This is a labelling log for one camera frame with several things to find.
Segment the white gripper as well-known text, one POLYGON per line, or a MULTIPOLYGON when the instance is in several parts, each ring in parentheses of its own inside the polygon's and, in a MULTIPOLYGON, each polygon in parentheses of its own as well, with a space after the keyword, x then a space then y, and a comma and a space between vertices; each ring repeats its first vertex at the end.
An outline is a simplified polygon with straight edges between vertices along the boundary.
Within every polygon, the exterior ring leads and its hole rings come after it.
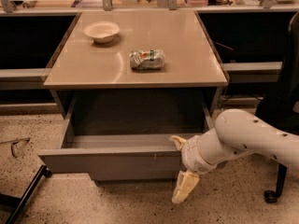
POLYGON ((199 175, 216 169, 219 163, 226 161, 225 149, 216 134, 196 135, 187 140, 172 135, 170 140, 181 151, 182 163, 189 170, 178 173, 172 196, 172 203, 182 203, 198 184, 199 175))

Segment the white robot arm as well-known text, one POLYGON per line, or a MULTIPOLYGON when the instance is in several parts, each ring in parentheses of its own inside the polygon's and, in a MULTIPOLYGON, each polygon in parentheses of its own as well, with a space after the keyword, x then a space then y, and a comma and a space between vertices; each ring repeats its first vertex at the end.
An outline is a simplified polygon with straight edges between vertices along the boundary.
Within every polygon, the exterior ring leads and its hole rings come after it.
POLYGON ((260 154, 299 171, 299 136, 283 132, 247 111, 221 112, 208 132, 184 139, 173 135, 185 169, 178 173, 172 202, 182 203, 200 180, 200 176, 225 161, 260 154))

